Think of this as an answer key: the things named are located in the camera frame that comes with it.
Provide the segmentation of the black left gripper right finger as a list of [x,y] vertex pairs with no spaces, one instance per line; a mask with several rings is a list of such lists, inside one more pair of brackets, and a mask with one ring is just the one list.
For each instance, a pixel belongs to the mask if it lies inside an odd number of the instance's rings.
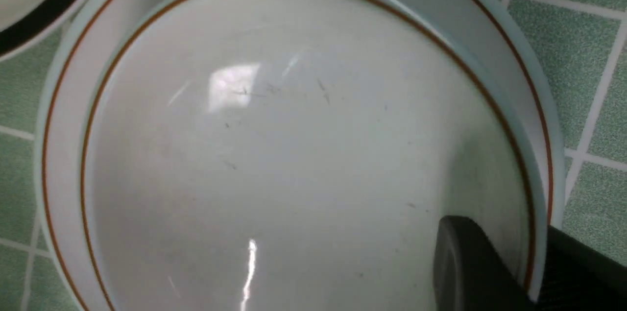
[[627,268],[553,226],[538,311],[625,311]]

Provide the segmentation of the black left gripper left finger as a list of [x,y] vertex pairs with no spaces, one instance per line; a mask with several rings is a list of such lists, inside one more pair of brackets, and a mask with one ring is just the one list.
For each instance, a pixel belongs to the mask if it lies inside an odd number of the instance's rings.
[[535,304],[468,217],[439,220],[433,258],[437,311],[533,311]]

